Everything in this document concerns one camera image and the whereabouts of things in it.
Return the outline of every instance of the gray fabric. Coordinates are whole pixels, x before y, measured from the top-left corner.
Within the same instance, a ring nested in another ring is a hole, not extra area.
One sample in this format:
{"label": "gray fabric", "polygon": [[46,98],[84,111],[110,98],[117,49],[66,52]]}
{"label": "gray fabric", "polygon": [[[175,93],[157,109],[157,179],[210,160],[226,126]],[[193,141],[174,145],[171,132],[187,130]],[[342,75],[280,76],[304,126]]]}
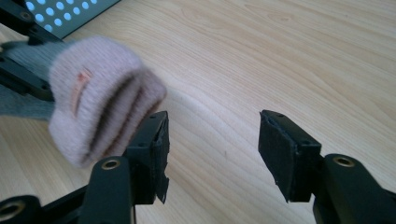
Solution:
{"label": "gray fabric", "polygon": [[[1,47],[3,57],[25,67],[37,77],[49,81],[52,62],[71,43],[48,43],[41,46],[28,46],[26,42],[7,42]],[[54,109],[53,102],[46,102],[31,95],[19,95],[0,85],[0,116],[13,116],[31,119],[49,119]]]}

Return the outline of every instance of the pink cloth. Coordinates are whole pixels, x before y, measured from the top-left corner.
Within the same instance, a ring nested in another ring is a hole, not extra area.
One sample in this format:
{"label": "pink cloth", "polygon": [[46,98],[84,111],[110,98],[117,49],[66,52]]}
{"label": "pink cloth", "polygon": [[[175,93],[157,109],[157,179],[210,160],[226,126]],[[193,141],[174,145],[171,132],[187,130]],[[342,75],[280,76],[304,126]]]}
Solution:
{"label": "pink cloth", "polygon": [[55,98],[49,131],[78,167],[122,154],[140,122],[166,95],[133,52],[101,36],[78,41],[58,55],[49,83]]}

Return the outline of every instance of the pink mark on fabric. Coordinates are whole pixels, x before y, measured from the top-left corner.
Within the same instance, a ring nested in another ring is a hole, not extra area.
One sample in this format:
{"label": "pink mark on fabric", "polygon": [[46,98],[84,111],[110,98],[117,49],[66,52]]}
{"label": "pink mark on fabric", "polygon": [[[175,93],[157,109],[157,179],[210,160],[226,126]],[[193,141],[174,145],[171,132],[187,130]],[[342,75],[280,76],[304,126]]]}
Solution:
{"label": "pink mark on fabric", "polygon": [[92,73],[84,69],[78,74],[77,82],[75,83],[72,91],[72,111],[74,116],[77,116],[77,110],[79,105],[79,99],[81,98],[82,91],[84,90],[85,86],[87,86],[88,82],[90,82],[92,78]]}

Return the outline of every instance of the wooden surface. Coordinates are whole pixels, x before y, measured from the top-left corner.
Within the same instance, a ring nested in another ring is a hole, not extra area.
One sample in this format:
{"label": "wooden surface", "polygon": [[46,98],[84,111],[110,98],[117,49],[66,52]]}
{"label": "wooden surface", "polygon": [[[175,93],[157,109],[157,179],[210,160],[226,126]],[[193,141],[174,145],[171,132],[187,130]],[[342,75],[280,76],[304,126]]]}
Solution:
{"label": "wooden surface", "polygon": [[[134,49],[168,88],[167,201],[138,206],[139,223],[315,223],[312,203],[285,203],[262,161],[263,109],[396,191],[395,1],[122,0],[67,39],[90,35]],[[0,200],[45,204],[89,175],[46,122],[0,118]]]}

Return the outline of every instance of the wooden table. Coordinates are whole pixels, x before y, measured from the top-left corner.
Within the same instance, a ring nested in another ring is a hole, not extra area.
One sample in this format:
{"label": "wooden table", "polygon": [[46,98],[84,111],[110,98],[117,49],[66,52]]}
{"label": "wooden table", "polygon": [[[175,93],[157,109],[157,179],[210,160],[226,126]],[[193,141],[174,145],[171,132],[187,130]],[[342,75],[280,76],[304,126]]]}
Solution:
{"label": "wooden table", "polygon": [[[138,206],[139,223],[315,223],[262,161],[263,109],[396,191],[395,1],[122,0],[66,39],[91,35],[134,49],[168,88],[167,201]],[[90,169],[67,163],[46,122],[0,118],[0,200],[49,203]]]}

